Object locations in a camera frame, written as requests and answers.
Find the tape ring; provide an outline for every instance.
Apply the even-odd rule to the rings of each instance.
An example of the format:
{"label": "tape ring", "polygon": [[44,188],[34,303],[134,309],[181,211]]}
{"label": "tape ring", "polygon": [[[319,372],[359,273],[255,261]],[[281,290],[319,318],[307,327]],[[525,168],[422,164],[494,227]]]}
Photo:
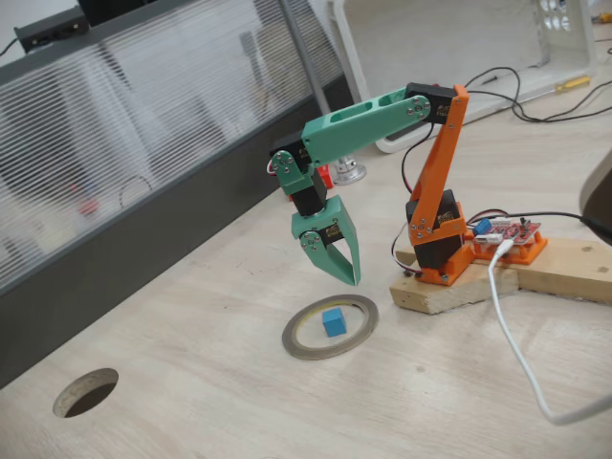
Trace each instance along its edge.
{"label": "tape ring", "polygon": [[[365,320],[360,329],[351,338],[326,347],[308,347],[297,340],[297,330],[309,317],[324,309],[349,304],[360,308]],[[374,301],[361,295],[336,295],[323,298],[310,306],[306,306],[289,320],[283,331],[283,346],[289,354],[306,361],[320,361],[339,356],[364,342],[379,323],[379,310]]]}

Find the white desk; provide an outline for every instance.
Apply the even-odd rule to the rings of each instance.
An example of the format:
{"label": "white desk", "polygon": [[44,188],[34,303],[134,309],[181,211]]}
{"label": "white desk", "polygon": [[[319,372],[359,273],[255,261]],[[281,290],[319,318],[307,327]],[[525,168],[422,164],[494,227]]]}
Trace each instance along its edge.
{"label": "white desk", "polygon": [[[612,77],[610,45],[597,46],[591,87]],[[551,114],[587,91],[527,109]],[[610,105],[611,95],[585,109]],[[464,128],[448,185],[467,215],[578,211],[582,182],[612,148],[611,126],[612,112],[546,125],[509,112],[477,121]],[[412,182],[430,146],[408,159]],[[489,302],[433,317],[392,304],[399,270],[389,245],[407,198],[401,159],[368,148],[359,155],[367,178],[336,190],[358,229],[359,287],[310,264],[290,234],[293,205],[277,191],[0,391],[0,457],[612,457],[612,412],[568,427],[541,417]],[[542,221],[545,234],[594,239],[574,220]],[[290,357],[280,342],[287,321],[341,293],[378,304],[374,334],[327,361]],[[553,410],[612,390],[612,309],[524,292],[502,307]],[[61,390],[101,367],[119,372],[115,391],[81,416],[57,418]]]}

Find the wooden plank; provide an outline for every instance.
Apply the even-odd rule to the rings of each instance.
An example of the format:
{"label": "wooden plank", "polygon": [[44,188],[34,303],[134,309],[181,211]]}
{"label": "wooden plank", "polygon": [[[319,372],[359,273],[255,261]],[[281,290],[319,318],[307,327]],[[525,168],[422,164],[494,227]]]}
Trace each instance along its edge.
{"label": "wooden plank", "polygon": [[[398,250],[397,255],[403,263],[416,260],[412,247]],[[474,263],[488,265],[489,261]],[[612,251],[603,243],[549,238],[531,265],[506,266],[518,272],[521,289],[612,303]]]}
{"label": "wooden plank", "polygon": [[[515,270],[498,268],[495,279],[500,294],[518,290],[518,274]],[[484,301],[491,297],[487,267],[468,266],[450,287],[426,284],[414,277],[402,276],[391,285],[391,296],[401,308],[426,314],[438,314],[464,304]]]}

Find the red circuit board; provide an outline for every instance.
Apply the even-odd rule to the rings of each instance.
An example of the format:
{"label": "red circuit board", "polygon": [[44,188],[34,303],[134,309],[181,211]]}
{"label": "red circuit board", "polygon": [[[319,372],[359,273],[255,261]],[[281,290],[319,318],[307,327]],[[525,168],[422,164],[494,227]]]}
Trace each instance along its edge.
{"label": "red circuit board", "polygon": [[493,227],[487,234],[502,234],[504,239],[513,239],[516,246],[523,246],[536,234],[540,226],[541,223],[512,223],[508,227]]}

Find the black cable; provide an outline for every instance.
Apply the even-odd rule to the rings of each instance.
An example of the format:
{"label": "black cable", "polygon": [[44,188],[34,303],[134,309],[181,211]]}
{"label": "black cable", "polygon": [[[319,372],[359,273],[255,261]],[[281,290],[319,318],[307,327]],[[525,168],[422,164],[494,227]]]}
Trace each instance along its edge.
{"label": "black cable", "polygon": [[476,213],[473,217],[471,217],[468,220],[468,223],[472,223],[476,218],[481,217],[487,213],[492,213],[492,212],[497,212],[497,213],[502,213],[504,215],[508,215],[508,212],[506,210],[502,210],[501,208],[488,208],[486,210],[482,210]]}
{"label": "black cable", "polygon": [[17,42],[17,39],[14,38],[13,40],[11,40],[11,43],[9,43],[7,45],[7,47],[4,49],[4,51],[2,53],[0,53],[0,57],[2,57],[3,55],[5,55],[7,53],[7,51],[11,48],[12,45],[14,45]]}
{"label": "black cable", "polygon": [[406,152],[404,153],[404,157],[402,158],[402,180],[404,180],[405,188],[408,190],[410,194],[412,194],[412,188],[408,184],[408,179],[405,177],[405,170],[404,170],[405,159],[408,157],[408,153],[410,153],[415,147],[419,146],[421,143],[429,139],[429,136],[431,135],[432,132],[433,132],[433,123],[431,124],[431,127],[429,128],[429,132],[427,132],[427,135],[424,136],[422,139],[420,139],[418,142],[416,142],[414,145],[412,145],[410,148],[408,148]]}
{"label": "black cable", "polygon": [[397,236],[395,236],[395,239],[393,239],[393,244],[391,244],[391,256],[393,257],[393,259],[395,260],[395,262],[398,264],[398,266],[400,268],[402,268],[404,270],[404,273],[407,274],[414,274],[416,276],[420,276],[423,274],[422,271],[419,270],[413,270],[412,268],[408,268],[406,265],[403,265],[402,263],[400,263],[396,258],[395,258],[395,244],[398,242],[398,239],[400,238],[400,236],[402,235],[402,233],[400,232],[400,234],[398,234]]}
{"label": "black cable", "polygon": [[[596,43],[602,43],[603,41],[612,41],[612,38],[603,38],[601,40],[595,40]],[[608,54],[612,55],[612,48],[608,50]]]}
{"label": "black cable", "polygon": [[130,182],[138,179],[146,183],[146,185],[149,187],[149,191],[153,191],[153,186],[151,186],[151,183],[146,180],[142,175],[132,175],[131,177],[128,177],[123,181],[119,190],[119,204],[121,208],[125,208],[125,206],[123,205],[123,192],[125,191],[125,188],[130,184]]}
{"label": "black cable", "polygon": [[[486,72],[483,72],[482,74],[475,76],[474,78],[472,78],[470,81],[468,81],[468,83],[466,84],[466,87],[468,87],[470,84],[472,84],[475,80],[477,80],[478,78],[493,72],[495,70],[509,70],[511,71],[514,76],[516,77],[516,93],[514,98],[511,98],[509,96],[504,96],[503,94],[498,94],[498,93],[492,93],[489,91],[469,91],[471,94],[484,94],[484,95],[488,95],[488,96],[495,96],[498,98],[504,98],[505,100],[508,100],[510,102],[513,103],[512,105],[512,110],[513,110],[513,114],[519,118],[520,120],[526,121],[526,122],[561,122],[561,121],[568,121],[568,120],[579,120],[581,118],[587,118],[587,117],[593,117],[596,115],[599,115],[601,113],[607,112],[609,110],[612,110],[612,106],[611,107],[607,107],[604,108],[602,110],[599,110],[597,112],[593,112],[593,113],[587,113],[584,115],[577,115],[577,116],[573,116],[573,117],[567,117],[567,118],[559,118],[560,116],[563,115],[567,115],[569,113],[574,112],[575,110],[577,110],[581,105],[583,105],[597,90],[599,90],[600,88],[607,86],[609,84],[612,84],[612,80],[610,81],[606,81],[605,83],[602,83],[600,85],[598,85],[597,87],[595,87],[594,89],[591,90],[591,92],[589,92],[589,94],[587,94],[577,105],[575,105],[573,108],[569,109],[569,110],[565,110],[564,112],[560,112],[560,113],[556,113],[554,115],[551,115],[550,117],[544,118],[544,119],[540,119],[540,118],[535,118],[535,117],[530,117],[529,115],[527,115],[525,113],[525,109],[523,108],[523,106],[520,104],[520,102],[518,102],[518,96],[520,95],[520,85],[521,85],[521,79],[520,79],[520,75],[518,74],[518,72],[513,69],[512,67],[492,67],[489,70],[487,70]],[[516,107],[518,107],[518,109],[520,110],[520,114],[516,112]]]}
{"label": "black cable", "polygon": [[607,227],[602,224],[600,221],[595,220],[593,218],[584,217],[582,215],[577,215],[576,213],[569,212],[556,212],[556,211],[543,211],[543,212],[525,212],[525,213],[508,213],[508,214],[499,214],[499,215],[490,215],[488,217],[480,217],[473,220],[473,223],[477,223],[485,218],[496,218],[496,217],[508,217],[508,218],[516,218],[516,217],[541,217],[547,215],[555,215],[559,217],[570,217],[576,218],[580,220],[586,227],[589,229],[605,234],[607,237],[612,237],[612,228]]}

